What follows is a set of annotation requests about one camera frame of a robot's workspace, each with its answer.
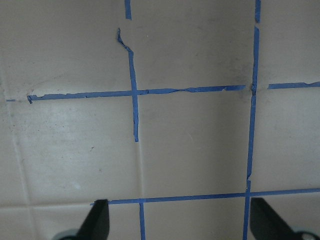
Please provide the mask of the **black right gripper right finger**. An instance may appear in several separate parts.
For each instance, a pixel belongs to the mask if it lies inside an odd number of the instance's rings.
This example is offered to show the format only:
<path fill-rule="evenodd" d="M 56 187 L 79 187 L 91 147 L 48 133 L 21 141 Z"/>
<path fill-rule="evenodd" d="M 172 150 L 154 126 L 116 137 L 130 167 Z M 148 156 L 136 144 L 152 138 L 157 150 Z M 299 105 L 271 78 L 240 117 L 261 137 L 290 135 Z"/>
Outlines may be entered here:
<path fill-rule="evenodd" d="M 256 240 L 302 240 L 306 232 L 295 232 L 261 197 L 250 201 L 250 230 Z"/>

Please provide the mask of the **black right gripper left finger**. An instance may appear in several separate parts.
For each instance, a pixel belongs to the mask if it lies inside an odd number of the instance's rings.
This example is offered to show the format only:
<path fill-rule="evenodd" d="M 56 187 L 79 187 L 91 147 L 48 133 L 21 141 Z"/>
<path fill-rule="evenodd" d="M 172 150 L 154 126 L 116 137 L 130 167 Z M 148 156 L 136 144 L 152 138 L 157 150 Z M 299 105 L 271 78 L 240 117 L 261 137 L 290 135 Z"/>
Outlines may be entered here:
<path fill-rule="evenodd" d="M 106 240 L 110 232 L 109 204 L 107 199 L 96 200 L 75 235 L 76 240 Z"/>

